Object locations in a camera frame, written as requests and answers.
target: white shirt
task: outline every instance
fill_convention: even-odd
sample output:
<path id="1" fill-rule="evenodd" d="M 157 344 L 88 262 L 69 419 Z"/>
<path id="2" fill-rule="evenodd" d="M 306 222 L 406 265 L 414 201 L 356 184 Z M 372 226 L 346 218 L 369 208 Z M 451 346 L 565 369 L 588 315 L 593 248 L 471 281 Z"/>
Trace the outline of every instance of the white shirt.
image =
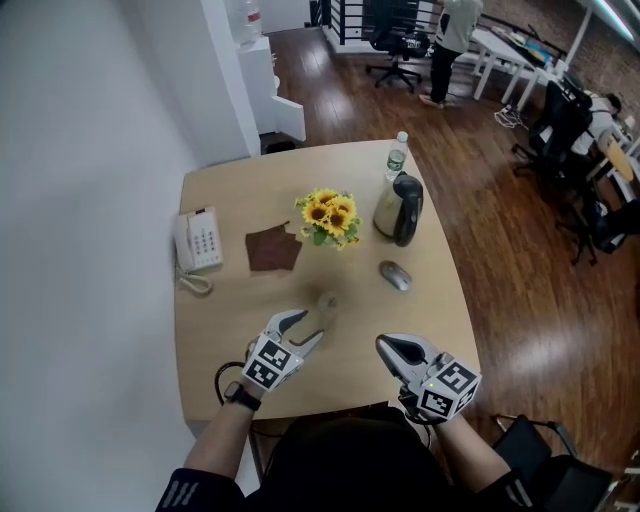
<path id="1" fill-rule="evenodd" d="M 447 50 L 464 53 L 469 49 L 471 34 L 482 14 L 482 0 L 444 0 L 444 9 L 438 22 L 436 43 Z M 443 18 L 449 16 L 446 31 L 443 31 Z"/>
<path id="2" fill-rule="evenodd" d="M 609 129 L 613 126 L 613 116 L 607 107 L 607 104 L 602 100 L 602 98 L 598 98 L 593 93 L 588 93 L 591 98 L 593 98 L 593 105 L 591 107 L 591 112 L 593 112 L 593 120 L 589 125 L 589 132 L 584 132 L 571 146 L 571 151 L 576 155 L 587 155 L 589 154 L 589 149 L 594 142 L 594 140 L 600 141 L 600 138 L 603 135 L 606 135 L 605 132 L 608 132 Z M 541 134 L 540 138 L 548 142 L 551 138 L 551 134 L 553 133 L 553 128 L 548 126 Z"/>

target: flower bouquet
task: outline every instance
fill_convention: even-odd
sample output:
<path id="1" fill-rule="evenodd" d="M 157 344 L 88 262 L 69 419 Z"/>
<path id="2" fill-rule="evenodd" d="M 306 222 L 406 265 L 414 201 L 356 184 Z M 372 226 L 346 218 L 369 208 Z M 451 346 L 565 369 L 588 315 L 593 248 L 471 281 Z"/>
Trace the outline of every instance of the flower bouquet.
<path id="1" fill-rule="evenodd" d="M 356 216 L 356 203 L 349 192 L 320 189 L 296 199 L 307 225 L 300 230 L 314 245 L 331 245 L 339 251 L 357 244 L 362 219 Z"/>

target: telephone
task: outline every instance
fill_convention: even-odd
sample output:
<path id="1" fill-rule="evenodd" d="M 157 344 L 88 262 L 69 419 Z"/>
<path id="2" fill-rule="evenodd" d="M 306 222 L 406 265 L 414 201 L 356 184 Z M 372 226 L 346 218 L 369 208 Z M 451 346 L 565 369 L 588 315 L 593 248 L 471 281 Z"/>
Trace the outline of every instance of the telephone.
<path id="1" fill-rule="evenodd" d="M 215 208 L 211 206 L 187 215 L 179 215 L 175 223 L 174 237 L 178 270 L 181 274 L 180 282 L 196 293 L 208 294 L 213 289 L 211 282 L 189 273 L 221 265 L 223 262 Z M 205 287 L 196 287 L 190 281 L 203 283 Z"/>

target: electric kettle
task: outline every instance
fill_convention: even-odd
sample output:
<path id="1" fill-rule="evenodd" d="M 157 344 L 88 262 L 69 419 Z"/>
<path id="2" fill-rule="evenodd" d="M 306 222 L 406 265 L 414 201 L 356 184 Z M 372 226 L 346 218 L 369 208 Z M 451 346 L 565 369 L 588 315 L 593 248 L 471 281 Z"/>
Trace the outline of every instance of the electric kettle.
<path id="1" fill-rule="evenodd" d="M 423 204 L 422 183 L 413 176 L 401 173 L 380 196 L 373 214 L 373 224 L 396 245 L 406 247 L 416 233 Z"/>

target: watch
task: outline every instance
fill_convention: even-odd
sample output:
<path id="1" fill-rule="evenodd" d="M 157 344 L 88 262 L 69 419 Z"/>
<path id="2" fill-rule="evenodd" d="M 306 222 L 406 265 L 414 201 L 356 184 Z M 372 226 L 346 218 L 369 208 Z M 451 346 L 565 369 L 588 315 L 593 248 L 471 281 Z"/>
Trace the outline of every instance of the watch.
<path id="1" fill-rule="evenodd" d="M 227 386 L 227 389 L 224 392 L 224 397 L 228 402 L 239 403 L 254 412 L 260 409 L 260 406 L 262 405 L 260 400 L 255 396 L 251 396 L 244 386 L 236 381 Z"/>

